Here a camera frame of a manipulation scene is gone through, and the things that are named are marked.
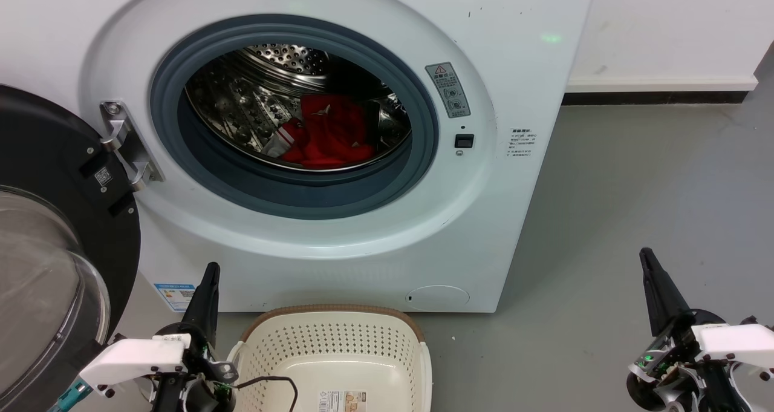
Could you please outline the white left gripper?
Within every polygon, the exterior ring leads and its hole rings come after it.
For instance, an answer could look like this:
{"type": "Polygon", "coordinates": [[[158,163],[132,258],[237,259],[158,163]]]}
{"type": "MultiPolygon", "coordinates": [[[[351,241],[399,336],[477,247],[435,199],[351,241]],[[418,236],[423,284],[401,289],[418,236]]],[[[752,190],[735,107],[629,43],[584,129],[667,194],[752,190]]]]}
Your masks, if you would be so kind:
{"type": "Polygon", "coordinates": [[[210,351],[210,345],[216,345],[219,302],[220,265],[210,261],[183,315],[183,333],[118,340],[91,360],[80,371],[79,379],[102,396],[113,385],[139,378],[170,376],[185,384],[192,379],[235,384],[235,364],[216,360],[210,351]]]}

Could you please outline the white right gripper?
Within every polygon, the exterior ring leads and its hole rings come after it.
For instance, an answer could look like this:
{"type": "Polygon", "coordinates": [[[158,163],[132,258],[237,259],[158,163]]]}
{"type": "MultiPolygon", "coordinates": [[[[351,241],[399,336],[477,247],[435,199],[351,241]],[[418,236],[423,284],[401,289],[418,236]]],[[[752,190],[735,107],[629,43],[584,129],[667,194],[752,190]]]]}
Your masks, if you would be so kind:
{"type": "Polygon", "coordinates": [[[643,410],[752,410],[735,373],[749,366],[774,382],[774,329],[752,316],[731,325],[689,310],[650,247],[640,263],[654,340],[628,367],[631,400],[643,410]]]}

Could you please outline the red garment with white trim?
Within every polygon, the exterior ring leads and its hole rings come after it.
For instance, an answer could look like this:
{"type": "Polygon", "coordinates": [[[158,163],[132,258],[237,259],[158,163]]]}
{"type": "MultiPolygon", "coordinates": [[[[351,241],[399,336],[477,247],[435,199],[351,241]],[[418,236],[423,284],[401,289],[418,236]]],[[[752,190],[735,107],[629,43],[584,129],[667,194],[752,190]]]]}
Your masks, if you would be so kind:
{"type": "Polygon", "coordinates": [[[301,97],[301,116],[282,123],[261,153],[317,170],[366,162],[376,156],[376,148],[368,143],[359,104],[345,95],[309,93],[301,97]]]}

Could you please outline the cream perforated laundry basket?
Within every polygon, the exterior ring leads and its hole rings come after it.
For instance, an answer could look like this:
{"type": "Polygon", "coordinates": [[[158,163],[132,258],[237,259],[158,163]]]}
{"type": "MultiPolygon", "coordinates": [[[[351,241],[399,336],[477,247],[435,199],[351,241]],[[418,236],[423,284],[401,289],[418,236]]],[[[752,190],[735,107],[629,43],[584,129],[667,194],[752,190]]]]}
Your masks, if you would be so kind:
{"type": "Polygon", "coordinates": [[[431,412],[433,370],[410,316],[344,304],[283,307],[244,331],[229,360],[234,412],[317,412],[320,391],[368,393],[367,412],[431,412]]]}

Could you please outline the printed product label sticker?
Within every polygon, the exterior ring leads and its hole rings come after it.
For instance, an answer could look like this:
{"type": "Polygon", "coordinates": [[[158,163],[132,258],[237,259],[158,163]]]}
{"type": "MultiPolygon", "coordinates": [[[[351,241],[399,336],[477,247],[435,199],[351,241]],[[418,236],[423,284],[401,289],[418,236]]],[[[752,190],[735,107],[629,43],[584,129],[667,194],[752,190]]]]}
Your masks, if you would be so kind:
{"type": "Polygon", "coordinates": [[[320,391],[317,412],[367,412],[368,393],[356,390],[320,391]]]}

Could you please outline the black round washer door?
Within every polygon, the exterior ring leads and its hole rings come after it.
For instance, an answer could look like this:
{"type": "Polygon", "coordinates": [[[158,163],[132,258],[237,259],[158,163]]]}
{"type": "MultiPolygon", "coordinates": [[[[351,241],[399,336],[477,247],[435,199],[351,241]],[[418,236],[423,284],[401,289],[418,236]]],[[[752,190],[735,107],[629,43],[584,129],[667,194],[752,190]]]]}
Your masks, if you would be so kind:
{"type": "MultiPolygon", "coordinates": [[[[72,112],[0,85],[0,191],[41,199],[74,231],[110,299],[105,345],[132,293],[141,243],[137,204],[119,159],[103,148],[97,131],[72,112]],[[113,180],[100,188],[93,175],[104,166],[113,180]]],[[[25,395],[0,412],[47,412],[77,377],[41,395],[25,395]]]]}

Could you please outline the stainless steel washing machine drum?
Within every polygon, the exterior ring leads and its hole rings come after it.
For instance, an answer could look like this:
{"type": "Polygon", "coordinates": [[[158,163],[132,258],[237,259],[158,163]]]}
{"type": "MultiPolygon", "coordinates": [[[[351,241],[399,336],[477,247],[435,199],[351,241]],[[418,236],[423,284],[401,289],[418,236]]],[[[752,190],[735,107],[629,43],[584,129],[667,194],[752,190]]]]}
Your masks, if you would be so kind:
{"type": "Polygon", "coordinates": [[[409,115],[387,84],[348,59],[299,44],[252,45],[208,62],[191,76],[186,97],[202,123],[260,164],[306,173],[358,170],[394,156],[412,137],[409,115]],[[306,169],[262,154],[282,123],[301,116],[309,93],[350,97],[365,111],[376,156],[338,169],[306,169]]]}

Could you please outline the blue energy label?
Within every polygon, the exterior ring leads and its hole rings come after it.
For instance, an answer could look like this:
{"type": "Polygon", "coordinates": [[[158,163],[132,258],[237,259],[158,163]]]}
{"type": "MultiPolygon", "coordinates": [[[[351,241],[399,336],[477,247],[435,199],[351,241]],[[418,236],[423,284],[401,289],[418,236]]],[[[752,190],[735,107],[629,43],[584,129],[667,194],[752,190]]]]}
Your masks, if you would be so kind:
{"type": "Polygon", "coordinates": [[[184,313],[187,310],[196,291],[196,286],[193,284],[154,283],[153,286],[171,310],[178,313],[184,313]]]}

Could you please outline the grey rubber door gasket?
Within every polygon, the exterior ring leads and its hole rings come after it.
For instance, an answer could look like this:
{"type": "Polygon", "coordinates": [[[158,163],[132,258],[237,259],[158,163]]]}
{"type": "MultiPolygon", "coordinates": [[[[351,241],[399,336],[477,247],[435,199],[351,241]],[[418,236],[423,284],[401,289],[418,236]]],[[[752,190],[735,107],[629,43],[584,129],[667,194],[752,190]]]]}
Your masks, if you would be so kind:
{"type": "Polygon", "coordinates": [[[152,122],[166,152],[193,180],[229,202],[300,220],[353,217],[414,188],[436,155],[436,108],[420,76],[382,44],[338,24],[293,15],[248,15],[199,28],[160,62],[149,93],[152,122]],[[356,62],[396,88],[412,136],[394,157],[364,169],[314,175],[262,165],[216,139],[184,101],[185,83],[206,62],[249,43],[298,40],[356,62]]]}

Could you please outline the clear glass door bowl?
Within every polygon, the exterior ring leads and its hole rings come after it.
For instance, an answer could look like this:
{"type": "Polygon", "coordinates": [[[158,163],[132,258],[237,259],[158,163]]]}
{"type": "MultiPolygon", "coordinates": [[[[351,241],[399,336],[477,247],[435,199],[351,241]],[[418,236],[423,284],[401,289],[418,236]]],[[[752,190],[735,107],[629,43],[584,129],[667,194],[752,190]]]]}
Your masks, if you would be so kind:
{"type": "Polygon", "coordinates": [[[68,385],[108,337],[107,287],[67,222],[0,191],[0,410],[68,385]]]}

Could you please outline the white front-load washing machine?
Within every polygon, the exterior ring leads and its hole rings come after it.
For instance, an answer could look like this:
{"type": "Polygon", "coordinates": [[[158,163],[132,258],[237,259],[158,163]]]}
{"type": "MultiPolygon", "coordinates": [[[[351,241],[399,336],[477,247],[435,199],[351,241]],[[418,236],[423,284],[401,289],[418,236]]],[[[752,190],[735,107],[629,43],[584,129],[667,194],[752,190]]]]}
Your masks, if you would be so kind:
{"type": "Polygon", "coordinates": [[[100,139],[107,136],[100,102],[118,100],[127,106],[165,177],[132,191],[141,233],[137,276],[152,286],[196,286],[207,264],[216,261],[225,312],[302,304],[415,311],[405,301],[407,293],[448,285],[470,295],[461,312],[492,313],[591,4],[0,0],[0,86],[58,104],[88,123],[100,139]],[[183,38],[208,24],[271,13],[319,19],[364,34],[420,76],[437,112],[439,136],[431,167],[409,192],[353,217],[279,217],[216,196],[166,152],[149,109],[160,62],[183,38]],[[443,62],[450,62],[459,76],[470,116],[447,116],[425,70],[443,62]],[[531,157],[506,157],[511,128],[537,134],[531,157]],[[474,134],[473,148],[454,148],[456,134],[474,134]],[[457,150],[464,155],[457,156],[457,150]]]}

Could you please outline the silver metal door hinge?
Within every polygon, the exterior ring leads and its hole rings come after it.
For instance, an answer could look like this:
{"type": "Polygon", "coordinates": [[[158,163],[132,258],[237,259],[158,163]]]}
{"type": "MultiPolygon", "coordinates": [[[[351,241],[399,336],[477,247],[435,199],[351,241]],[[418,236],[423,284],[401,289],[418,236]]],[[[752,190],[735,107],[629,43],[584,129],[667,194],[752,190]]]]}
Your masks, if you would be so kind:
{"type": "Polygon", "coordinates": [[[107,131],[100,144],[119,159],[132,190],[138,192],[152,183],[164,182],[162,169],[135,127],[127,106],[122,101],[108,100],[100,102],[99,110],[107,131]]]}

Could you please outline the small printed text label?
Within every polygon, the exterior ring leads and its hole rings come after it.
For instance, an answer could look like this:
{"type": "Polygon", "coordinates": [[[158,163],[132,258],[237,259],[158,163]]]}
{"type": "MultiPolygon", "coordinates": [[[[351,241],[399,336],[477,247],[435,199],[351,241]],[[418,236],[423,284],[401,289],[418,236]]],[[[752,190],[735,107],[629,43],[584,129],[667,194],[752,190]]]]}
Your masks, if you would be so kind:
{"type": "Polygon", "coordinates": [[[506,146],[506,157],[526,159],[533,155],[536,147],[537,134],[530,128],[511,128],[506,146]]]}

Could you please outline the grey warning sticker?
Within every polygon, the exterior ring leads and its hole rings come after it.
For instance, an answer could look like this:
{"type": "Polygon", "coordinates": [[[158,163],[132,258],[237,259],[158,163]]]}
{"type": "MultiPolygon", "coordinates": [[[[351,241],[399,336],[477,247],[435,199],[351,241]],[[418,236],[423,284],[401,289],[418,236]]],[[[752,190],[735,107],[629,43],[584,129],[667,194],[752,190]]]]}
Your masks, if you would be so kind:
{"type": "Polygon", "coordinates": [[[426,65],[425,70],[442,99],[448,117],[459,118],[472,114],[459,76],[450,62],[426,65]]]}

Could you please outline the white wall ledge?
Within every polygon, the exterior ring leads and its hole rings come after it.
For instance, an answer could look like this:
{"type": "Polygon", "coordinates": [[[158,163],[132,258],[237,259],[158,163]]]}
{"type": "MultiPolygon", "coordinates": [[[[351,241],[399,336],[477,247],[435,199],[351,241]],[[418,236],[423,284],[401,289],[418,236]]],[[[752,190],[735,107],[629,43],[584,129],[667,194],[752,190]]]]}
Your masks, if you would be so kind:
{"type": "Polygon", "coordinates": [[[650,92],[722,92],[752,91],[758,86],[750,76],[688,77],[572,77],[566,93],[650,93],[650,92]]]}

